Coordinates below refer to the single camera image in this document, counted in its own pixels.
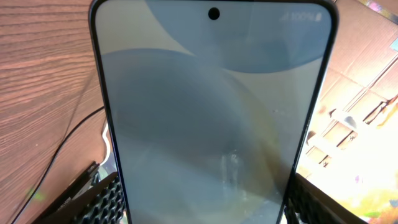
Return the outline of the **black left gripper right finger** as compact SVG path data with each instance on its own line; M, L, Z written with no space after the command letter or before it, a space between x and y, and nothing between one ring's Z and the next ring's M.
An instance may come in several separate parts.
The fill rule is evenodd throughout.
M284 203L287 224L367 224L296 173Z

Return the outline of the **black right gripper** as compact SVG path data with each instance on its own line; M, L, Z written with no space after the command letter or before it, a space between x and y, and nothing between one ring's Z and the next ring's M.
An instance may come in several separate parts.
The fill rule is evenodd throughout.
M47 207L42 214L37 218L41 220L57 210L60 210L73 199L79 197L83 192L87 191L93 185L100 165L97 162L92 162L66 189L54 200L49 207Z

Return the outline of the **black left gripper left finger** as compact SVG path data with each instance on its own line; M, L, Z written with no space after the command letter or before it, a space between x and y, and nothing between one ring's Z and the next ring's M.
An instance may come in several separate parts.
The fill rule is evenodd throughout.
M124 216L124 195L113 172L78 198L34 224L111 224Z

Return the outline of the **Samsung Galaxy smartphone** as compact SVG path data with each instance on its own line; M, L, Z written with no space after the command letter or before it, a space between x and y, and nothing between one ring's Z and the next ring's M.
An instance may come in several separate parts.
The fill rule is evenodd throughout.
M129 223L279 223L338 29L332 1L93 1Z

